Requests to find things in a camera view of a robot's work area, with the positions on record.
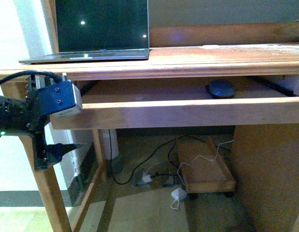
black cable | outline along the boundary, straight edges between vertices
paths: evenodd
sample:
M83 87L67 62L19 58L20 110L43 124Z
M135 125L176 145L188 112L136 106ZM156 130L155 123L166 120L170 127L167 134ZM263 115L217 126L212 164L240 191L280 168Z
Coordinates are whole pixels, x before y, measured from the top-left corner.
M46 72L46 71L39 71L39 70L27 70L27 71L21 71L21 72L16 72L14 74L11 74L5 78L3 78L2 80L0 80L0 85L2 85L3 83L6 83L8 81L11 81L17 77L20 76L26 76L26 75L43 75L43 76L49 76L51 78L54 79L54 81L56 83L61 82L62 78L60 75L57 75L53 72Z
M171 142L173 142L173 141L176 141L176 139L172 139L172 140L170 140L170 141L168 141L168 142L166 142L166 143L164 143L164 144L159 145L159 146L152 152L152 154L151 154L146 160L144 160L143 162L141 162L140 164L138 164L138 165L133 169L133 171L132 171L132 173L131 173L129 179L128 179L126 182L120 183L120 182L118 182L118 181L115 179L114 174L113 174L113 169L112 169L112 140L111 140L111 132L110 132L110 129L108 130L108 132L109 132L110 148L111 148L111 153L110 153L110 174L111 174L113 180L114 180L117 184L119 184L119 185L125 185L125 184L129 183L129 182L131 181L131 179L132 179L132 177L133 177L133 175L134 175L136 169L137 169L138 167L140 167L143 163L145 163L146 161L148 161L150 158L152 158L153 155L155 154L155 152L156 152L159 148L161 148L162 146L164 146L164 145L166 145L166 144L168 144L168 143L171 143ZM203 140L201 140L201 139L198 139L198 138L196 138L196 137L193 137L193 136L191 136L191 135L182 135L182 136L180 136L180 137L177 138L177 139L181 139L181 138L183 138L183 137L188 137L188 138L196 139L196 140L198 140L198 141L201 141L201 142L203 142L203 143L206 143L205 141L203 141ZM176 168L179 168L179 167L178 167L175 163L173 163L173 161L171 161L171 159L170 159L170 154L171 154L173 148L175 147L175 145L176 145L176 142L173 144L173 146L172 146L171 149L169 150L169 153L168 153L168 161L169 161L169 163L171 163L171 164L172 164L173 166L175 166Z
M118 181L115 179L114 174L113 174L113 170L112 170L112 140L111 140L111 132L110 132L110 129L109 129L109 136L110 136L110 148L111 148L111 154L110 154L110 158L111 158L111 160L110 160L110 173L111 173L111 176L112 176L113 180L114 180L117 184L119 184L119 185L125 185L125 184L129 183L130 180L132 179L132 177L133 177L133 175L134 175L136 169L137 169L138 167L140 167L143 163L145 163L145 162L148 161L150 158L152 158L153 155L155 154L155 152L156 152L159 148L161 148L162 146L164 146L164 145L166 145L166 144L168 144L168 143L170 143L170 142L172 142L172 141L175 141L175 139L173 139L173 140L170 140L170 141L168 141L168 142L166 142L166 143L161 144L160 146L158 146L146 160L144 160L143 162L139 163L139 164L133 169L133 171L132 171L132 173L131 173L129 179L128 179L126 182L120 183L120 182L118 182Z
M173 150L173 148L175 147L175 144L176 144L176 142L173 144L173 146L171 147L171 149L169 150L169 152L168 152L168 161L169 161L169 163L171 163L174 167L176 167L177 169L179 168L179 166L177 166L171 159L170 159L170 155L171 155L171 152L172 152L172 150Z

charger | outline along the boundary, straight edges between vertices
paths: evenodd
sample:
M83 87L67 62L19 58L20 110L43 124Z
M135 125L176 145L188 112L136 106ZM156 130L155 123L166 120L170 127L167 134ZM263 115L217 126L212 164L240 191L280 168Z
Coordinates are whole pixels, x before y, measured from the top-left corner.
M182 188L177 188L173 192L171 192L171 196L174 198L175 201L180 202L187 197L187 192Z

black computer mouse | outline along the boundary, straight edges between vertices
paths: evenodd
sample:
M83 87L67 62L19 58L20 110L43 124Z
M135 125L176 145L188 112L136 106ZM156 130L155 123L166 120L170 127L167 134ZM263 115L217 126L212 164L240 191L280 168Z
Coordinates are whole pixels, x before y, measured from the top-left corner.
M211 81L206 85L207 93L214 99L232 98L235 93L235 86L224 79Z

electrical cord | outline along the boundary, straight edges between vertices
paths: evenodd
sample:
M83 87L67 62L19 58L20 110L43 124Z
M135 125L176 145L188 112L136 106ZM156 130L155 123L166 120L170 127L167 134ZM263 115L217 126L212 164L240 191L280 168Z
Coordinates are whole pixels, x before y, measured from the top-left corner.
M198 141L201 141L201 142L205 143L205 141L203 141L203 140L201 140L201 139L198 139L198 138L196 138L196 137L193 137L193 136L191 136L191 135L183 135L183 136L180 136L178 139L181 139L181 138L184 138L184 137L188 137L188 138L196 139L196 140L198 140ZM169 161L169 163L172 164L174 167L176 167L176 168L178 169L179 166L176 165L176 164L170 159L171 152L172 152L172 150L174 149L175 145L176 145L176 142L173 144L173 146L172 146L171 149L169 150L169 152L168 152L168 156L167 156L167 157L168 157L168 161Z
M194 162L195 162L195 161L197 160L197 158L199 158L199 157L201 157L201 158L203 158L203 159L205 159L205 160L207 160L207 161L213 163L213 162L216 160L217 156L218 156L218 151L219 151L220 145L227 144L227 143L232 143L232 142L233 142L233 140L230 140L230 141L227 141L227 142L218 144L218 146L217 146L216 156L215 156L213 159L208 159L208 158L206 158L206 157L203 156L203 155L198 155L196 158L194 158L192 164L188 164L188 163L185 163L185 162L181 163L180 166L179 166L179 169L178 169L178 171L177 171L177 174L178 174L178 176L179 176L179 178L180 178L182 184L183 184L184 186L186 186L186 185L184 184L184 181L183 181L182 177L181 177L180 174L179 174L180 168L182 167L183 164L188 165L188 166L191 166L191 167L194 167Z
M176 145L176 139L172 139L172 140L170 140L170 141L168 141L168 142L165 142L165 143L159 145L159 146L152 152L152 154L151 154L146 160L144 160L144 161L142 161L141 163L139 163L139 164L133 169L133 171L131 172L131 175L130 175L130 177L129 177L129 179L128 179L127 181L125 181L125 182L123 182L123 183L117 181L116 178L114 177L113 168L112 168L112 139L111 139L111 132L110 132L110 129L108 130L108 133L109 133L110 149L111 149L111 152L110 152L110 174L111 174L111 177L112 177L112 179L114 180L114 182L117 183L118 185L126 185L126 184L128 184L128 183L131 181L131 179L132 179L132 177L133 177L133 175L134 175L134 173L135 173L135 171L136 171L136 169L137 169L138 167L140 167L143 163L145 163L145 162L148 161L150 158L152 158L152 157L154 156L154 154L156 153L156 151L159 150L161 147L163 147L164 145L169 144L169 143L171 143L171 142L173 142L173 141L175 141L175 143L173 144L173 146L172 146L171 149L169 150L169 153L168 153L168 161L178 169L177 174L179 175L179 169L180 169L180 167L178 168L178 166L177 166L175 163L173 163L173 161L171 161L171 159L170 159L170 154L171 154L173 148L174 148L175 145ZM182 135L182 136L180 136L180 137L177 138L177 139L181 139L181 138L184 138L184 137L188 137L188 138L196 139L196 140L198 140L198 141L201 141L201 142L205 143L205 141L203 141L203 140L201 140L201 139L198 139L198 138L196 138L196 137L193 137L193 136L191 136L191 135Z
M43 75L43 76L49 76L54 79L56 83L59 83L62 81L62 78L60 75L57 75L53 72L46 72L46 71L39 71L39 70L27 70L27 71L21 71L21 72L16 72L14 74L11 74L3 79L0 80L0 85L3 83L6 83L8 81L11 81L17 77L20 76L26 76L26 75Z
M168 141L168 142L166 142L166 143L161 144L160 146L158 146L146 160L144 160L144 161L142 161L141 163L139 163L139 164L133 169L133 171L131 172L131 175L130 175L129 179L128 179L126 182L121 183L121 182L118 182L118 181L115 179L114 174L113 174L113 169L112 169L112 140L111 140L111 132L110 132L110 129L109 129L108 131L109 131L110 148L111 148L111 153L110 153L110 173L111 173L111 176L112 176L113 180L114 180L115 183L117 183L118 185L125 185L125 184L128 184L128 183L131 181L131 179L132 179L132 177L133 177L133 175L134 175L134 173L135 173L135 171L136 171L136 169L137 169L138 167L140 167L143 163L145 163L145 162L148 161L150 158L152 158L153 155L156 153L156 151L159 150L159 148L161 148L162 146L164 146L164 145L166 145L166 144L168 144L168 143L170 143L170 142L172 142L172 141L175 140L175 139L170 140L170 141Z

wooden beam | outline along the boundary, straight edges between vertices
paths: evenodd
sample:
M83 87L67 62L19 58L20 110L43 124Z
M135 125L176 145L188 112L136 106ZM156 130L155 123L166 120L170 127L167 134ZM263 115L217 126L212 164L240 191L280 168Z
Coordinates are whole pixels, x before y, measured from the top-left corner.
M151 47L299 42L299 22L150 28Z
M107 167L105 160L105 150L102 141L102 131L101 130L92 130L93 144L95 146L96 158L98 162L98 167L101 167L101 179L106 181L107 176Z
M6 83L1 85L1 88L5 96L16 99L25 98L25 85L23 83ZM37 183L53 231L71 232L70 222L54 168L50 168L44 172L35 172L32 139L30 137L20 137L20 140L24 145L34 179Z
M85 216L86 216L86 213L88 211L88 208L90 206L90 203L91 203L91 199L92 197L94 196L94 193L95 193L95 190L97 188L97 185L99 183L99 179L100 179L100 176L101 176L101 172L102 172L102 167L101 166L98 166L92 180L91 180L91 183L86 191L86 194L84 196L84 199L77 211L77 214L75 216L75 220L72 224L72 231L73 232L79 232L81 227L82 227L82 224L83 224L83 221L85 219Z
M58 130L299 123L299 97L93 103L51 121Z

